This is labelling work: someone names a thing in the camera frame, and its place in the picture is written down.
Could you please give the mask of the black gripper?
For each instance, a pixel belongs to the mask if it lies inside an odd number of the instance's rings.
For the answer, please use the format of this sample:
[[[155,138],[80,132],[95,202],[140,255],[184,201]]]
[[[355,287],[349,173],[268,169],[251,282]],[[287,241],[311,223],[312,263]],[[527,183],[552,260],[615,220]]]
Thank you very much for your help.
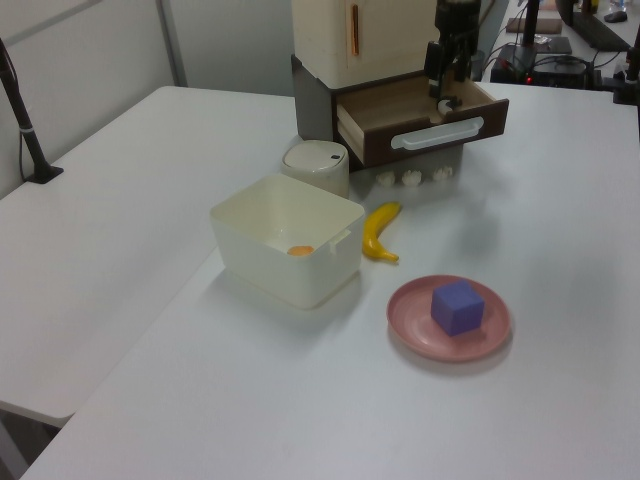
[[[438,42],[427,45],[424,73],[428,79],[429,95],[441,96],[444,49],[455,52],[454,80],[464,82],[470,75],[472,57],[477,50],[481,2],[477,0],[438,0],[435,26],[439,31]]]

